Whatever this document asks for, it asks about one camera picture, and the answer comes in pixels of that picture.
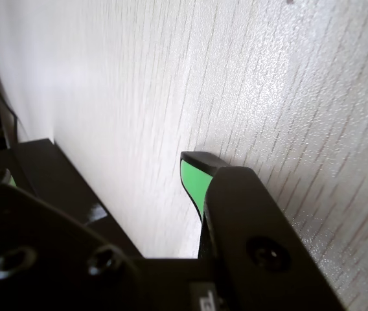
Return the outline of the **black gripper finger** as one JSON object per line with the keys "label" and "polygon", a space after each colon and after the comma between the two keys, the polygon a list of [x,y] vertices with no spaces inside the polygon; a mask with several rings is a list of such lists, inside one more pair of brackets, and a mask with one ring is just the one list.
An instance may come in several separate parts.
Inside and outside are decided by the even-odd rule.
{"label": "black gripper finger", "polygon": [[137,310],[119,248],[0,173],[0,310]]}

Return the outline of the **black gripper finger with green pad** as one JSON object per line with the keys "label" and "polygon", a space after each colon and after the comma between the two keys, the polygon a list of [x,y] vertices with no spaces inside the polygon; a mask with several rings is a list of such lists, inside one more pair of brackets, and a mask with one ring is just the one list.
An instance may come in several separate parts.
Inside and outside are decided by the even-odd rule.
{"label": "black gripper finger with green pad", "polygon": [[180,178],[202,220],[231,310],[342,310],[292,226],[248,167],[184,151]]}

